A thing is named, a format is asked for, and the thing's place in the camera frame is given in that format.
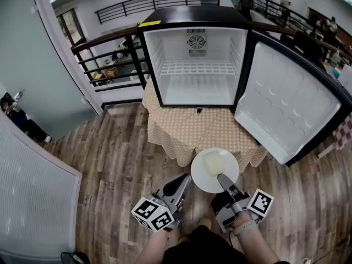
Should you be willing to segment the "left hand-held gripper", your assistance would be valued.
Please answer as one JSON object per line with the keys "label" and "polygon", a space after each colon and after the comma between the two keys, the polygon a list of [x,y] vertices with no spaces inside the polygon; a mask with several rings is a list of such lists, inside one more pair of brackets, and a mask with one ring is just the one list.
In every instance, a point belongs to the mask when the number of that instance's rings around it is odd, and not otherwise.
{"label": "left hand-held gripper", "polygon": [[191,184],[191,176],[180,174],[167,179],[162,193],[142,197],[131,210],[133,217],[153,232],[170,232],[180,225],[183,217],[183,202]]}

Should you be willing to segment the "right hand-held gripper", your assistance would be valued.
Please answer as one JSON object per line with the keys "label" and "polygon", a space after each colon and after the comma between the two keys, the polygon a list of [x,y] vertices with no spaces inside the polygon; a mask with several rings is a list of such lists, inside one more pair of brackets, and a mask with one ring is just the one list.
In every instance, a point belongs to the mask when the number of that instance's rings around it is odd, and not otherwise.
{"label": "right hand-held gripper", "polygon": [[268,193],[256,189],[253,196],[238,189],[235,184],[223,173],[217,175],[217,179],[224,192],[215,195],[211,202],[216,220],[223,233],[233,224],[237,215],[243,211],[250,211],[256,224],[262,222],[267,216],[274,197]]}

